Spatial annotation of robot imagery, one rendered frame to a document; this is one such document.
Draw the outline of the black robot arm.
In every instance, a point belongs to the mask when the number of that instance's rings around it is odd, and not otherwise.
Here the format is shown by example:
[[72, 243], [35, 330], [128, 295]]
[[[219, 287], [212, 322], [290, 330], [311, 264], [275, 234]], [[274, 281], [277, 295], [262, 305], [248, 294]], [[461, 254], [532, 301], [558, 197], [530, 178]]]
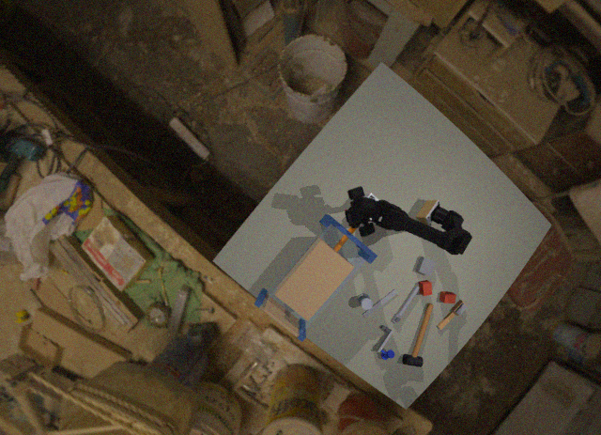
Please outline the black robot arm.
[[[448, 211], [439, 204], [431, 212], [430, 221], [441, 224], [441, 228], [446, 231], [439, 231], [430, 225], [409, 218], [405, 211], [386, 200], [376, 201], [374, 198], [354, 197], [352, 209], [346, 210], [349, 226], [359, 228], [360, 223], [366, 221], [364, 214], [371, 215], [373, 217], [371, 222], [381, 228], [395, 231], [405, 230], [419, 238], [433, 242], [451, 255], [462, 255], [472, 238], [469, 231], [462, 229], [463, 216], [453, 210]], [[378, 221], [379, 217], [382, 217], [380, 222]]]

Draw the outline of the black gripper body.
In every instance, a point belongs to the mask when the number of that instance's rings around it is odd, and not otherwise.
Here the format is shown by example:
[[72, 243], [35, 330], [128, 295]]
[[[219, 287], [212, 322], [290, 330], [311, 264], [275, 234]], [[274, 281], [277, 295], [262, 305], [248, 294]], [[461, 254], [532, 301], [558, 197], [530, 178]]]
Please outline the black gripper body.
[[[349, 198], [351, 200], [354, 199], [354, 197], [356, 196], [364, 196], [364, 192], [363, 192], [363, 188], [362, 186], [353, 188], [351, 190], [348, 190], [348, 194], [349, 194]], [[373, 223], [368, 224], [368, 222], [370, 222], [370, 218], [373, 218], [371, 215], [365, 215], [366, 217], [366, 221], [363, 221], [360, 223], [360, 225], [364, 225], [363, 227], [359, 228], [359, 232], [361, 237], [367, 237], [369, 235], [372, 235], [375, 233], [375, 227]]]

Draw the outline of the black-headed mallet with wooden handle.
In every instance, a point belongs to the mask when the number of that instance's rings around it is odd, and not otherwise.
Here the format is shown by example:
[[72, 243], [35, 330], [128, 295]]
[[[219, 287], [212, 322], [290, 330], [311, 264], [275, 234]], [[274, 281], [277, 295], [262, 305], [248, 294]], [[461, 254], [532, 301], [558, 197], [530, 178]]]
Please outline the black-headed mallet with wooden handle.
[[402, 363], [404, 365], [415, 365], [417, 367], [418, 366], [421, 367], [424, 364], [423, 358], [420, 357], [420, 356], [418, 356], [418, 352], [419, 352], [420, 346], [422, 345], [422, 342], [423, 342], [423, 339], [424, 339], [424, 333], [425, 333], [425, 330], [426, 330], [427, 323], [428, 323], [428, 321], [429, 321], [429, 319], [431, 317], [433, 306], [434, 306], [434, 304], [431, 304], [431, 303], [427, 304], [427, 307], [426, 307], [426, 310], [425, 310], [425, 314], [424, 314], [424, 320], [423, 320], [422, 326], [421, 326], [421, 328], [419, 330], [419, 333], [418, 333], [418, 336], [417, 336], [417, 340], [416, 340], [416, 343], [415, 343], [415, 346], [414, 346], [414, 350], [411, 353], [411, 355], [408, 355], [408, 354], [404, 354], [403, 355], [403, 361], [402, 361]]

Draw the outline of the grey cylinder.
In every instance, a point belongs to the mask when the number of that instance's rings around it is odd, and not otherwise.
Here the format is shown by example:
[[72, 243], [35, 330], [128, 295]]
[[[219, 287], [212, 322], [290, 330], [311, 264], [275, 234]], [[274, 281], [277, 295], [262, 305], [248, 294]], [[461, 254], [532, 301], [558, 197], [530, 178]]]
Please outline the grey cylinder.
[[365, 293], [361, 294], [358, 298], [359, 302], [360, 302], [360, 306], [365, 309], [365, 310], [369, 310], [371, 309], [372, 305], [373, 305], [373, 301], [370, 299], [369, 296], [367, 296]]

